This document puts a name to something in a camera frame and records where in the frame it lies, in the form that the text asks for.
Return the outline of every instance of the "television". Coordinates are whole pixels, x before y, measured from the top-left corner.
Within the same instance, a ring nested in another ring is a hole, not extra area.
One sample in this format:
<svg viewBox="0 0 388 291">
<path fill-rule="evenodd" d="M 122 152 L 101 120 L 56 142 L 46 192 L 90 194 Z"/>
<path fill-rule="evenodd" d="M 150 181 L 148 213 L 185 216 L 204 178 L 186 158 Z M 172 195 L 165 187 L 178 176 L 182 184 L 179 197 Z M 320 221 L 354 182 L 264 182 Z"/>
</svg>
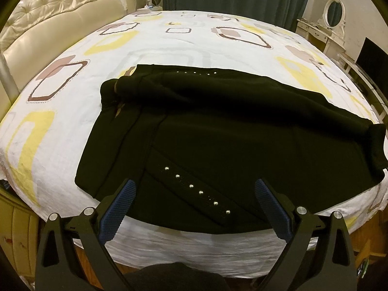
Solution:
<svg viewBox="0 0 388 291">
<path fill-rule="evenodd" d="M 365 38 L 356 64 L 376 83 L 388 98 L 388 54 L 370 39 Z"/>
</svg>

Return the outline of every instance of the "bed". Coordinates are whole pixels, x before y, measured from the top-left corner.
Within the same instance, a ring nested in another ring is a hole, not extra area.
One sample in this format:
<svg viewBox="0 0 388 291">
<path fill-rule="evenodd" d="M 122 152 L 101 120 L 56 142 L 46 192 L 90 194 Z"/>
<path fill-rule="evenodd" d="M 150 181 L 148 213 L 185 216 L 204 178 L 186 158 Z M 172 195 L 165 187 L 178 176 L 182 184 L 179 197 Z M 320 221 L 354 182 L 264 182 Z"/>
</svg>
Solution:
<svg viewBox="0 0 388 291">
<path fill-rule="evenodd" d="M 98 205 L 74 177 L 101 110 L 101 84 L 131 75 L 138 64 L 264 75 L 380 122 L 350 79 L 304 38 L 240 16 L 136 12 L 135 0 L 22 0 L 0 35 L 0 49 L 21 91 L 11 106 L 0 88 L 0 179 L 44 220 L 52 212 L 68 217 Z M 378 185 L 320 214 L 338 210 L 355 231 L 387 205 L 384 172 Z M 211 235 L 130 217 L 106 244 L 114 261 L 130 267 L 182 261 L 241 278 L 267 274 L 284 246 L 272 229 Z"/>
</svg>

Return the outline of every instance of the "drawer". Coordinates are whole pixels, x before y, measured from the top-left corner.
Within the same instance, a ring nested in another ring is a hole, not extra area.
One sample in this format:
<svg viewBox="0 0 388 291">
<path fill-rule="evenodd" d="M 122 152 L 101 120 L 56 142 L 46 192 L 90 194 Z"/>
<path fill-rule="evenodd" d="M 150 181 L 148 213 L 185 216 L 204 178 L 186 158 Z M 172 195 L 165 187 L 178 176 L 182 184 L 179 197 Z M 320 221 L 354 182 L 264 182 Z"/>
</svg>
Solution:
<svg viewBox="0 0 388 291">
<path fill-rule="evenodd" d="M 314 36 L 316 39 L 322 41 L 322 42 L 327 42 L 327 36 L 324 35 L 323 33 L 313 29 L 313 28 L 309 28 L 308 30 L 309 34 L 311 34 L 312 36 Z"/>
<path fill-rule="evenodd" d="M 302 22 L 298 22 L 298 26 L 305 31 L 308 31 L 308 26 Z"/>
<path fill-rule="evenodd" d="M 18 275 L 35 276 L 39 217 L 0 188 L 0 246 Z"/>
<path fill-rule="evenodd" d="M 302 36 L 303 38 L 306 39 L 307 37 L 307 31 L 305 31 L 304 29 L 301 29 L 299 26 L 296 27 L 296 34 L 298 34 L 299 36 Z"/>
</svg>

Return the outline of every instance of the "wooden cabinet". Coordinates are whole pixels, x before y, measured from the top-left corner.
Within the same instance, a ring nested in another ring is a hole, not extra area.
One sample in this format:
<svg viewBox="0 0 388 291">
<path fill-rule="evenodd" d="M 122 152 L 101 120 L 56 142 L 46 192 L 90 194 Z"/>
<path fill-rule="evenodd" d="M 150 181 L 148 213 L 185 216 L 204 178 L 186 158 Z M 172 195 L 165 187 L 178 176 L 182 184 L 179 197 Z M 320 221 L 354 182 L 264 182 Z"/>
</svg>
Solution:
<svg viewBox="0 0 388 291">
<path fill-rule="evenodd" d="M 0 246 L 18 275 L 35 276 L 39 217 L 0 188 Z"/>
</svg>

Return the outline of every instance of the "metal stud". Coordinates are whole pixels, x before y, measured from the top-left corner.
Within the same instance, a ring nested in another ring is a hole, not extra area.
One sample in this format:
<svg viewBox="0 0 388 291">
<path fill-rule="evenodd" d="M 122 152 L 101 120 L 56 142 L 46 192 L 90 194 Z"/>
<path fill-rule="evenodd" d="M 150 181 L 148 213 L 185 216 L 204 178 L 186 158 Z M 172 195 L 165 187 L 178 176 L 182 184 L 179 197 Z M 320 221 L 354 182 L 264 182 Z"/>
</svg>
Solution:
<svg viewBox="0 0 388 291">
<path fill-rule="evenodd" d="M 86 209 L 83 211 L 83 214 L 84 214 L 84 215 L 91 215 L 93 212 L 94 212 L 94 208 L 89 207 L 89 208 L 86 208 Z"/>
<path fill-rule="evenodd" d="M 57 213 L 52 213 L 48 218 L 50 219 L 50 221 L 55 221 L 57 217 L 58 217 Z"/>
<path fill-rule="evenodd" d="M 297 207 L 296 211 L 300 213 L 301 215 L 305 215 L 307 213 L 307 210 L 305 207 Z"/>
<path fill-rule="evenodd" d="M 334 217 L 337 218 L 337 219 L 341 219 L 341 218 L 342 218 L 341 212 L 339 212 L 339 211 L 334 211 Z"/>
</svg>

